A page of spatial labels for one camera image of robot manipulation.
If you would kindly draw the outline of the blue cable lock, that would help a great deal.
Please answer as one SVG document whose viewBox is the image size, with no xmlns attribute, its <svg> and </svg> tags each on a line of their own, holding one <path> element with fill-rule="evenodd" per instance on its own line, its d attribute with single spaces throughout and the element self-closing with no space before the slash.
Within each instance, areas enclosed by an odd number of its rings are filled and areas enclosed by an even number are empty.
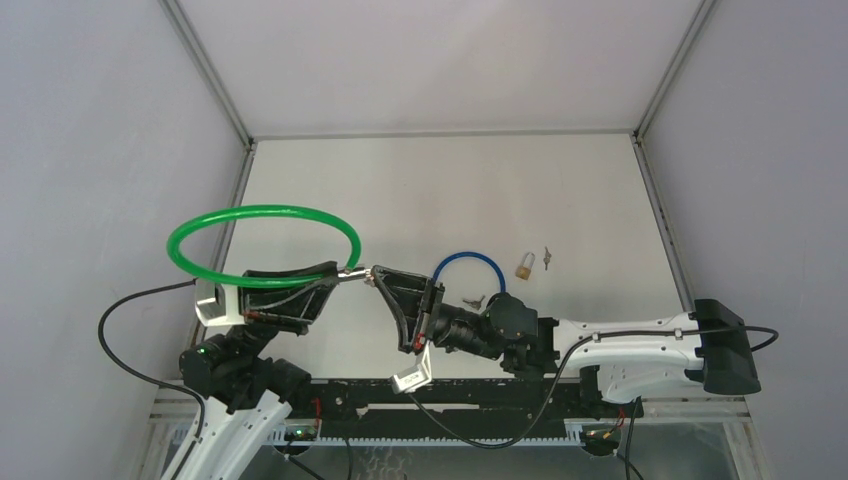
<svg viewBox="0 0 848 480">
<path fill-rule="evenodd" d="M 432 279 L 441 280 L 448 270 L 464 268 L 473 273 L 487 271 L 494 278 L 496 293 L 508 291 L 506 275 L 500 265 L 490 256 L 471 250 L 459 251 L 444 257 L 433 270 Z"/>
</svg>

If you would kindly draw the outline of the brass padlock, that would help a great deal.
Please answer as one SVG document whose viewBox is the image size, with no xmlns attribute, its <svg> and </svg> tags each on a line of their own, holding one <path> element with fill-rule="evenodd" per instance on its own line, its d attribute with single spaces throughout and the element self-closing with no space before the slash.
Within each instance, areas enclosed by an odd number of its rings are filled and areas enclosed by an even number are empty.
<svg viewBox="0 0 848 480">
<path fill-rule="evenodd" d="M 536 255 L 533 252 L 526 252 L 516 267 L 515 277 L 521 280 L 528 280 L 532 274 L 535 260 Z"/>
</svg>

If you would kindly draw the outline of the blue lock keys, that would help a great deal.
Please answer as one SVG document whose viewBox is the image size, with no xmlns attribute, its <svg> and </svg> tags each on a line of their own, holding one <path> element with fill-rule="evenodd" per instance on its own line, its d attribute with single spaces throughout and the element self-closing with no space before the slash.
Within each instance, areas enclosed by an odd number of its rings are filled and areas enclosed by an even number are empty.
<svg viewBox="0 0 848 480">
<path fill-rule="evenodd" d="M 482 309 L 485 299 L 486 296 L 482 295 L 479 298 L 463 298 L 462 302 L 471 309 L 479 311 Z"/>
</svg>

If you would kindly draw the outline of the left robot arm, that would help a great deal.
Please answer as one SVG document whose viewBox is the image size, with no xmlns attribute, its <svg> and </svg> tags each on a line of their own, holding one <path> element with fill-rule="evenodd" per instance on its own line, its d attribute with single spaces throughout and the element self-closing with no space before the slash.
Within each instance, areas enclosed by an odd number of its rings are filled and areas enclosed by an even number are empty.
<svg viewBox="0 0 848 480">
<path fill-rule="evenodd" d="M 198 318 L 229 329 L 179 358 L 184 386 L 201 397 L 204 410 L 195 416 L 195 433 L 186 436 L 163 478 L 237 479 L 289 416 L 306 416 L 290 439 L 317 435 L 325 404 L 311 375 L 290 361 L 260 354 L 280 333 L 307 333 L 339 282 L 338 267 L 327 261 L 299 270 L 243 274 L 246 280 L 300 276 L 309 277 L 309 282 L 274 289 L 198 281 Z"/>
</svg>

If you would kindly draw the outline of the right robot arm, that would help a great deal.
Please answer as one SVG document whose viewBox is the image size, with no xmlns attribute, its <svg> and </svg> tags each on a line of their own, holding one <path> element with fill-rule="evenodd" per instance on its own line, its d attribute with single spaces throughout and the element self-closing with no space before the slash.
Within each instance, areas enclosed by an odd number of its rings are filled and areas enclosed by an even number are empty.
<svg viewBox="0 0 848 480">
<path fill-rule="evenodd" d="M 509 293 L 493 295 L 480 312 L 468 311 L 444 302 L 440 282 L 384 266 L 370 268 L 366 278 L 396 322 L 399 351 L 416 358 L 393 376 L 398 393 L 432 382 L 433 348 L 496 361 L 522 380 L 607 370 L 610 379 L 593 378 L 577 391 L 579 406 L 592 416 L 684 385 L 724 396 L 762 389 L 748 338 L 753 327 L 715 299 L 698 299 L 691 312 L 653 321 L 590 323 L 543 317 Z"/>
</svg>

